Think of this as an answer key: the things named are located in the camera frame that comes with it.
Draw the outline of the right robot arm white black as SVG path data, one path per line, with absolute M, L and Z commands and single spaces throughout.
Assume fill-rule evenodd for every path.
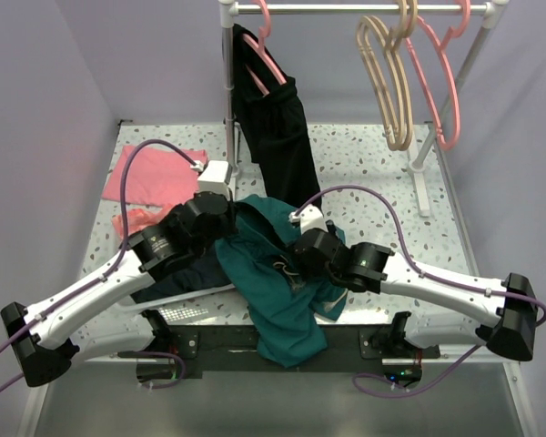
M 443 344 L 484 346 L 513 361 L 531 361 L 540 303 L 530 280 L 511 273 L 486 279 L 413 263 L 386 247 L 347 247 L 337 236 L 310 229 L 291 249 L 298 268 L 357 293 L 385 293 L 444 309 L 437 315 L 396 314 L 383 337 L 393 349 L 424 350 Z

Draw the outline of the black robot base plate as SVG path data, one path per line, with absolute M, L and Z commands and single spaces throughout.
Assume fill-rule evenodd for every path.
M 141 361 L 136 366 L 136 376 L 141 382 L 166 380 L 180 373 L 177 361 L 167 356 L 169 352 L 185 363 L 185 376 L 190 379 L 200 379 L 205 371 L 383 372 L 384 360 L 395 361 L 387 366 L 389 369 L 399 368 L 404 362 L 414 369 L 420 366 L 420 360 L 438 359 L 440 349 L 397 347 L 388 339 L 391 333 L 399 332 L 401 322 L 409 315 L 396 314 L 395 322 L 390 325 L 323 325 L 328 346 L 287 368 L 258 354 L 258 331 L 248 325 L 168 326 L 162 322 L 161 333 L 169 333 L 169 338 L 154 341 L 146 351 L 124 351 L 118 357 Z

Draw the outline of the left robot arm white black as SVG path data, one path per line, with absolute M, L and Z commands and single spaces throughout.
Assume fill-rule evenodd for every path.
M 73 365 L 111 354 L 165 355 L 172 334 L 155 310 L 133 310 L 120 301 L 188 267 L 236 230 L 235 204 L 197 193 L 156 225 L 122 242 L 109 261 L 56 295 L 0 314 L 26 384 L 39 387 Z

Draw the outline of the teal green shorts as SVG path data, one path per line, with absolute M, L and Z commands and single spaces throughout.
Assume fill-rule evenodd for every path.
M 258 354 L 285 368 L 297 366 L 327 348 L 315 316 L 337 320 L 348 291 L 299 272 L 289 253 L 300 236 L 289 222 L 292 206 L 249 195 L 236 210 L 237 232 L 215 243 L 218 262 L 248 303 Z

